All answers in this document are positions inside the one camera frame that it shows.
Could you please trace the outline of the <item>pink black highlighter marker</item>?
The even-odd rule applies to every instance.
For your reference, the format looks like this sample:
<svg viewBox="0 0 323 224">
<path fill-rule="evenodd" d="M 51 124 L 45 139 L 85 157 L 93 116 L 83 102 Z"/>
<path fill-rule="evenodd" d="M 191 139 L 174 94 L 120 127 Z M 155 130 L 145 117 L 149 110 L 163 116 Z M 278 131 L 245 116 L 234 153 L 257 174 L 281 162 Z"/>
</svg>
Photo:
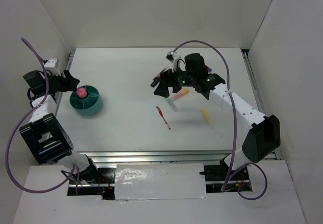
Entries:
<svg viewBox="0 0 323 224">
<path fill-rule="evenodd" d="M 158 83 L 160 82 L 160 74 L 158 74 L 157 76 L 155 76 L 154 78 L 153 78 L 153 81 L 152 81 L 152 83 L 150 84 L 150 86 L 152 87 L 152 88 L 154 88 Z"/>
</svg>

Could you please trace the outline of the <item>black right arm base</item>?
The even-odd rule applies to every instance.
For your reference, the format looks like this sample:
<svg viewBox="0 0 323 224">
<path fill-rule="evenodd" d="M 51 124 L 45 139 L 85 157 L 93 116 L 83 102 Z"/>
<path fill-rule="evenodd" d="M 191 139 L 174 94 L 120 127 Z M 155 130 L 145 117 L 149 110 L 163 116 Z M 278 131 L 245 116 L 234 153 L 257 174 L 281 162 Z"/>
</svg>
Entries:
<svg viewBox="0 0 323 224">
<path fill-rule="evenodd" d="M 218 164 L 204 165 L 203 171 L 199 174 L 205 177 L 207 182 L 224 182 L 228 173 L 228 167 L 223 164 L 221 160 Z M 235 174 L 231 181 L 247 181 L 249 180 L 249 174 L 247 168 L 245 167 L 239 173 Z"/>
</svg>

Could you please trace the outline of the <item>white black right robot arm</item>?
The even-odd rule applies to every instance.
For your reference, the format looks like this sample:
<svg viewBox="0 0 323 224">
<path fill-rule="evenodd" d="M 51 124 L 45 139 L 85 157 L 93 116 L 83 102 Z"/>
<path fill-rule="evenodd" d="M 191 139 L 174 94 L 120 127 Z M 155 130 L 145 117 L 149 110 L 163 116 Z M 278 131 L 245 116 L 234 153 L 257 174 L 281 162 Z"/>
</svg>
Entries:
<svg viewBox="0 0 323 224">
<path fill-rule="evenodd" d="M 254 109 L 228 89 L 222 77 L 207 70 L 204 58 L 199 53 L 182 58 L 170 52 L 166 58 L 173 67 L 160 74 L 155 95 L 168 98 L 169 88 L 177 93 L 182 87 L 192 87 L 225 112 L 235 113 L 237 120 L 234 126 L 244 129 L 246 136 L 242 146 L 222 160 L 220 173 L 224 179 L 232 179 L 239 167 L 251 162 L 258 163 L 281 145 L 279 119 Z"/>
</svg>

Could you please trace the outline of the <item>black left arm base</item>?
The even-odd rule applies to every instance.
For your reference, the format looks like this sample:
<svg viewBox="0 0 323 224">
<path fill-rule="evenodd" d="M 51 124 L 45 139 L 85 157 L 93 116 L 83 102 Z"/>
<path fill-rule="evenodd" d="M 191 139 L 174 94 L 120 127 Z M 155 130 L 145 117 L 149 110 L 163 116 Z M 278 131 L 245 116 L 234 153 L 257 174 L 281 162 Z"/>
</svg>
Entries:
<svg viewBox="0 0 323 224">
<path fill-rule="evenodd" d="M 113 167 L 97 168 L 91 158 L 88 159 L 89 166 L 79 172 L 79 183 L 88 184 L 111 184 L 115 183 L 115 171 Z"/>
</svg>

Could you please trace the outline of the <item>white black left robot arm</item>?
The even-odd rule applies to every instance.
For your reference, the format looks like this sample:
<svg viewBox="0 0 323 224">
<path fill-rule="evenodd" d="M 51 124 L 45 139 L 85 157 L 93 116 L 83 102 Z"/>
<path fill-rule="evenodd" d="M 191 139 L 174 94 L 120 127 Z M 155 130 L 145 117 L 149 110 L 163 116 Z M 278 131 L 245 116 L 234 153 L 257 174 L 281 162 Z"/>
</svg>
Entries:
<svg viewBox="0 0 323 224">
<path fill-rule="evenodd" d="M 93 184 L 99 179 L 99 169 L 85 154 L 74 151 L 73 143 L 55 117 L 57 92 L 74 92 L 79 80 L 68 70 L 60 75 L 34 70 L 23 76 L 29 85 L 27 96 L 34 110 L 29 122 L 19 132 L 39 164 L 59 163 L 66 168 L 76 165 L 80 181 Z"/>
</svg>

